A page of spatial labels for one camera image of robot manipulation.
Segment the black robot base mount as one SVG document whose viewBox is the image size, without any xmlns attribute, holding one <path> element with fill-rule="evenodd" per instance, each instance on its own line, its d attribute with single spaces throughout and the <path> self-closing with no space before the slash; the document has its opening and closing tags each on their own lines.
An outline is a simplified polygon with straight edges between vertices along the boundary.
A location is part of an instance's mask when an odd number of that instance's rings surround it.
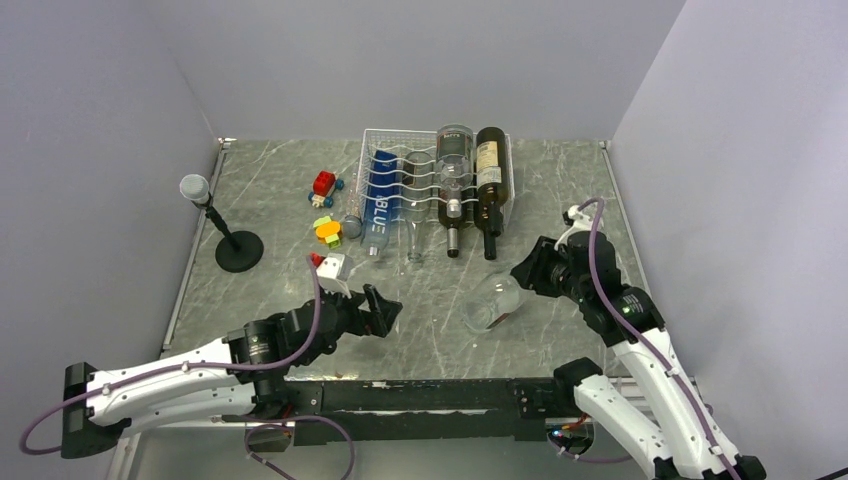
<svg viewBox="0 0 848 480">
<path fill-rule="evenodd" d="M 252 396 L 242 417 L 280 424 L 307 415 L 335 421 L 355 441 L 554 439 L 578 450 L 596 437 L 551 377 L 285 380 Z"/>
</svg>

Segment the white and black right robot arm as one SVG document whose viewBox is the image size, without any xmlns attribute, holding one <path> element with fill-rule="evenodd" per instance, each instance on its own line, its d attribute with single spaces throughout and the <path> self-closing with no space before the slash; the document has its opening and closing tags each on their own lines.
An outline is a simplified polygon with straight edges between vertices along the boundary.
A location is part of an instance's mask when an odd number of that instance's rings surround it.
<svg viewBox="0 0 848 480">
<path fill-rule="evenodd" d="M 603 233 L 581 231 L 558 245 L 538 238 L 510 271 L 521 289 L 575 303 L 587 326 L 631 374 L 650 412 L 625 399 L 592 360 L 553 374 L 552 402 L 600 424 L 649 479 L 764 479 L 755 456 L 724 434 L 687 377 L 665 321 L 650 296 L 622 279 L 616 250 Z"/>
</svg>

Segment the dark green wine bottle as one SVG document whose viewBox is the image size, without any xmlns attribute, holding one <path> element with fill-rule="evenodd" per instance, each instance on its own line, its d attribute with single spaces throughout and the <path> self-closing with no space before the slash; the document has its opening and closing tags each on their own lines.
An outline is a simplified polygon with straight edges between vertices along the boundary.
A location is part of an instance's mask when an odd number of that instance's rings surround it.
<svg viewBox="0 0 848 480">
<path fill-rule="evenodd" d="M 483 237 L 483 256 L 485 260 L 497 259 L 496 239 L 504 231 L 504 218 L 502 212 L 496 209 L 494 212 L 482 210 L 474 215 L 474 224 Z"/>
<path fill-rule="evenodd" d="M 438 219 L 446 232 L 446 254 L 449 258 L 457 258 L 460 253 L 459 232 L 468 222 L 466 206 L 458 199 L 440 203 Z"/>
</svg>

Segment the blue square water bottle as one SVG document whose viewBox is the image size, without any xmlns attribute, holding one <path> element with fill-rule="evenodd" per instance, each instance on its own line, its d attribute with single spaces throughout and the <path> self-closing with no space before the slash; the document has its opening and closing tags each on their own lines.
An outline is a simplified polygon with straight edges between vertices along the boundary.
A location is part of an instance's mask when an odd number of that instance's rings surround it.
<svg viewBox="0 0 848 480">
<path fill-rule="evenodd" d="M 376 259 L 385 250 L 398 198 L 398 157 L 376 150 L 371 157 L 366 181 L 362 245 Z"/>
</svg>

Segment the clear round glass bottle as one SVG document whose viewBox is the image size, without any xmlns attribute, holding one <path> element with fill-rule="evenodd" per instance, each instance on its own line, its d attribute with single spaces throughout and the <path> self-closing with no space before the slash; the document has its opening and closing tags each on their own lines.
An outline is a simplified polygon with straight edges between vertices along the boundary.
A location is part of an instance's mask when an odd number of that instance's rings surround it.
<svg viewBox="0 0 848 480">
<path fill-rule="evenodd" d="M 464 216 L 463 193 L 472 180 L 473 146 L 473 132 L 465 125 L 448 124 L 437 131 L 436 170 L 447 218 Z"/>
<path fill-rule="evenodd" d="M 475 333 L 490 331 L 515 313 L 528 297 L 529 291 L 508 272 L 492 273 L 466 295 L 461 309 L 463 323 Z"/>
</svg>

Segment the clear glass wine bottle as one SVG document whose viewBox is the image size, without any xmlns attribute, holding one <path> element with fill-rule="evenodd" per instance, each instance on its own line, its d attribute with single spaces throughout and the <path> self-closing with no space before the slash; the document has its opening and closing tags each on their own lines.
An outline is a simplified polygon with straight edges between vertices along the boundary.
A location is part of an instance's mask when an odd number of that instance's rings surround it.
<svg viewBox="0 0 848 480">
<path fill-rule="evenodd" d="M 434 160 L 426 151 L 412 151 L 403 162 L 403 218 L 407 227 L 407 259 L 422 261 L 422 231 L 430 211 Z"/>
</svg>

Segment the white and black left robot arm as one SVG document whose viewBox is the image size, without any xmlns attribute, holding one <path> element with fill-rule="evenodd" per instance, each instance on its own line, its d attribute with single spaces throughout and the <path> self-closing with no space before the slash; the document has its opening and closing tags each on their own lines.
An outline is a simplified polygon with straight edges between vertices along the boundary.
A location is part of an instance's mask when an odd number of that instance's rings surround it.
<svg viewBox="0 0 848 480">
<path fill-rule="evenodd" d="M 285 382 L 291 368 L 334 353 L 345 334 L 386 337 L 402 309 L 370 284 L 351 294 L 320 290 L 296 309 L 184 354 L 124 370 L 71 365 L 60 455 L 94 456 L 126 435 L 201 417 L 275 419 L 292 406 Z"/>
</svg>

